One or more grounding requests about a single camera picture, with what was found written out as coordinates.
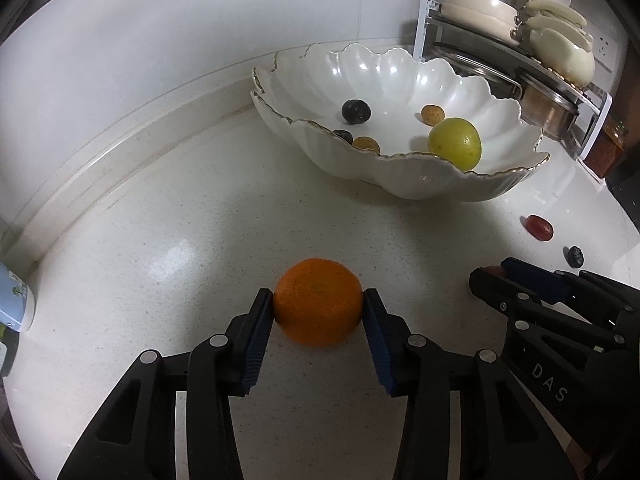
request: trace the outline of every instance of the white wall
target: white wall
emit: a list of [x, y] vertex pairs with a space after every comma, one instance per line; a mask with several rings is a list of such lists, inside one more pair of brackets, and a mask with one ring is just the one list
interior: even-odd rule
[[0, 218], [150, 100], [277, 50], [410, 35], [418, 1], [53, 0], [0, 47]]

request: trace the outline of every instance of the black fruit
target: black fruit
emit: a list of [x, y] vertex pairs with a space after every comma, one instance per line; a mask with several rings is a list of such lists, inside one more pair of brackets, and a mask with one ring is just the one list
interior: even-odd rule
[[347, 130], [334, 130], [334, 134], [346, 140], [349, 144], [353, 144], [353, 136]]
[[348, 124], [362, 124], [371, 117], [371, 108], [361, 99], [349, 99], [342, 105], [342, 116]]
[[584, 265], [584, 256], [580, 247], [573, 246], [567, 251], [566, 262], [572, 269], [580, 269]]

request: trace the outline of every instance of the scalloped bowl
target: scalloped bowl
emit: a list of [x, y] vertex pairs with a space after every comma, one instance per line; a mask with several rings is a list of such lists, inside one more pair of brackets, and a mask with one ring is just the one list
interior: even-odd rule
[[[532, 175], [548, 153], [537, 152], [542, 130], [520, 119], [520, 104], [498, 99], [479, 76], [460, 77], [443, 59], [418, 62], [402, 48], [374, 54], [353, 43], [342, 52], [311, 45], [302, 57], [277, 53], [272, 70], [254, 68], [252, 99], [279, 137], [298, 144], [322, 170], [361, 179], [412, 200], [449, 196], [477, 202], [494, 198]], [[371, 108], [364, 124], [346, 124], [347, 99]], [[420, 119], [424, 105], [441, 106], [478, 130], [482, 157], [463, 173], [448, 160], [421, 153], [431, 128]], [[332, 134], [368, 136], [380, 155], [350, 146]]]

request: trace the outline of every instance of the orange fruit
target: orange fruit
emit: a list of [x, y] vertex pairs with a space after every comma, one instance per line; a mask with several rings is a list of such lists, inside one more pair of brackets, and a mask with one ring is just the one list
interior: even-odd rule
[[361, 312], [360, 280], [344, 265], [321, 258], [291, 267], [273, 295], [276, 322], [293, 341], [308, 346], [344, 341]]

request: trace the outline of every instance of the glass jar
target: glass jar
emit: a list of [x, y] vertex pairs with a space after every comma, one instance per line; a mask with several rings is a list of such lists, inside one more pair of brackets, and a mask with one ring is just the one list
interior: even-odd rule
[[628, 130], [625, 125], [609, 115], [593, 143], [584, 163], [600, 178], [616, 165], [625, 147], [625, 136]]

